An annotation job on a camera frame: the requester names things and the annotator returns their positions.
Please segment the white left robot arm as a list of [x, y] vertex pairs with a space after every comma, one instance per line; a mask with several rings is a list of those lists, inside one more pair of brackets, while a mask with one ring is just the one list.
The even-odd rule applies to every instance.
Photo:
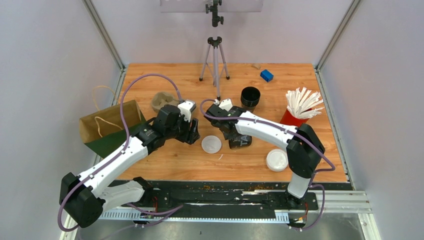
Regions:
[[139, 160], [162, 147], [169, 139], [192, 145], [199, 139], [198, 119], [192, 117], [195, 102], [185, 100], [163, 106], [153, 117], [127, 130], [127, 139], [95, 166], [74, 175], [66, 174], [60, 185], [60, 209], [57, 220], [66, 211], [77, 226], [92, 225], [104, 212], [126, 203], [149, 206], [153, 201], [152, 186], [142, 177], [111, 187], [110, 184]]

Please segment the brown coffee cup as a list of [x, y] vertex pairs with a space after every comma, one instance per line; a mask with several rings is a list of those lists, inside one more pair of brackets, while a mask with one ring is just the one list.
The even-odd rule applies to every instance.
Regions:
[[238, 134], [228, 139], [230, 149], [239, 149], [249, 147], [252, 144], [252, 136], [245, 134]]

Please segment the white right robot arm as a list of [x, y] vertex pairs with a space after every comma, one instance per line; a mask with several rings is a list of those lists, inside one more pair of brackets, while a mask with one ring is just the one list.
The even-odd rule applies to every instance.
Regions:
[[292, 171], [285, 195], [286, 204], [298, 209], [305, 203], [305, 194], [325, 153], [323, 144], [310, 125], [279, 124], [237, 106], [225, 110], [212, 104], [202, 113], [213, 127], [222, 132], [231, 149], [248, 147], [252, 138], [258, 138], [285, 151]]

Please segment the white single cup lid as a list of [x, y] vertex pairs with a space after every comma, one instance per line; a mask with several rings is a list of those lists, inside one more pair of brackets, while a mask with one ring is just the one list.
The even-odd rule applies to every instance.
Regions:
[[221, 149], [222, 142], [217, 136], [208, 135], [202, 139], [201, 147], [206, 153], [215, 154]]

